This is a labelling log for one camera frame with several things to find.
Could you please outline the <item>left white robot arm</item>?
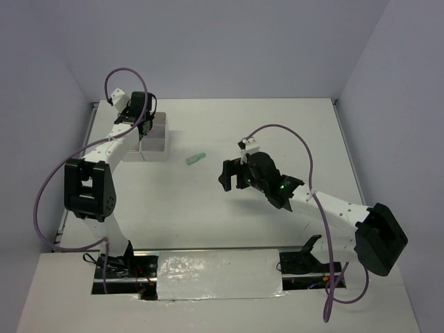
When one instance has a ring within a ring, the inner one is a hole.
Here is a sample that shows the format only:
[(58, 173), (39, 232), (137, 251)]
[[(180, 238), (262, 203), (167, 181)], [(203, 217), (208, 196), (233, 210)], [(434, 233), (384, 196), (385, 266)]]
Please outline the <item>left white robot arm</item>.
[(127, 95), (117, 88), (109, 103), (117, 110), (117, 118), (106, 140), (82, 158), (65, 163), (64, 204), (96, 240), (107, 239), (99, 246), (99, 265), (126, 277), (134, 272), (136, 260), (133, 246), (114, 215), (117, 194), (112, 173), (129, 150), (151, 131), (157, 97), (150, 92)]

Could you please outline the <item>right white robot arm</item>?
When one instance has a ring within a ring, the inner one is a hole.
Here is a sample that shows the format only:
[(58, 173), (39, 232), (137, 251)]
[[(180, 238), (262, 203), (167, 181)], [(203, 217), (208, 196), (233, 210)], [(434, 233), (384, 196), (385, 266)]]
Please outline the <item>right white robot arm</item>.
[(408, 244), (408, 238), (391, 209), (381, 203), (369, 207), (356, 205), (317, 190), (302, 180), (280, 173), (273, 159), (264, 152), (223, 162), (218, 178), (225, 191), (233, 187), (252, 187), (277, 209), (310, 216), (329, 228), (342, 231), (332, 247), (310, 237), (302, 254), (308, 271), (319, 270), (326, 257), (342, 262), (359, 262), (378, 276), (387, 276)]

